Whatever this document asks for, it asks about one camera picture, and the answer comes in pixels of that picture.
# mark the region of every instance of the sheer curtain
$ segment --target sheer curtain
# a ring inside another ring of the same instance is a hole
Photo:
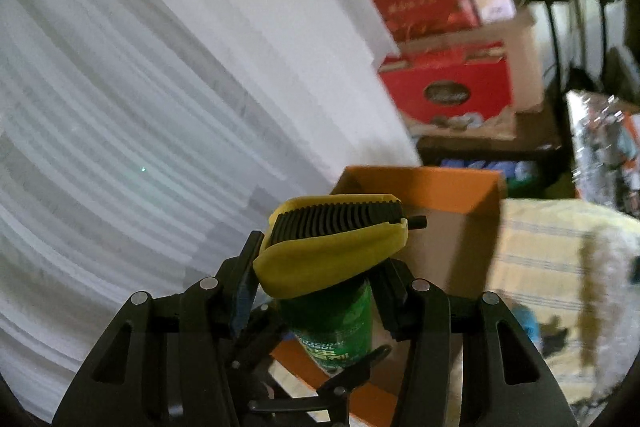
[[[114,312],[347,164],[417,164],[369,0],[0,0],[0,371],[50,420]]]

